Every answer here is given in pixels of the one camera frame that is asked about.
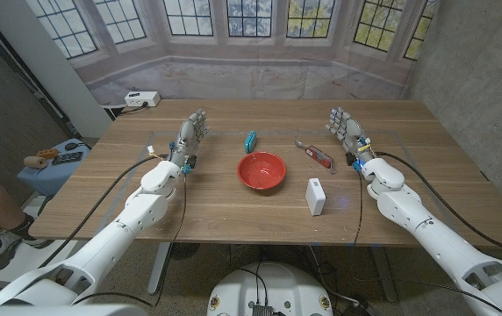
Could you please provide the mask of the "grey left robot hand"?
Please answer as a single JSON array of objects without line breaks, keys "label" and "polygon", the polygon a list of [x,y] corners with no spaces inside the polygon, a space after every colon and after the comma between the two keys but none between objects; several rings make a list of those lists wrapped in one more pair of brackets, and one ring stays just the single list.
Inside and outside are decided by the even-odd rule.
[{"label": "grey left robot hand", "polygon": [[170,161],[179,168],[183,167],[188,158],[196,154],[200,142],[209,131],[206,112],[198,109],[181,124]]}]

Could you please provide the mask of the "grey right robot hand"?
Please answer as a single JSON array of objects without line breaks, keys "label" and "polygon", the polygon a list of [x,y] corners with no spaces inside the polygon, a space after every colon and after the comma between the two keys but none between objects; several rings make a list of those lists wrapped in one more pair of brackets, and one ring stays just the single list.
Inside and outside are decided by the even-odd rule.
[{"label": "grey right robot hand", "polygon": [[331,110],[326,129],[341,142],[347,165],[355,170],[360,171],[366,162],[376,157],[370,145],[370,138],[366,136],[358,122],[340,107]]}]

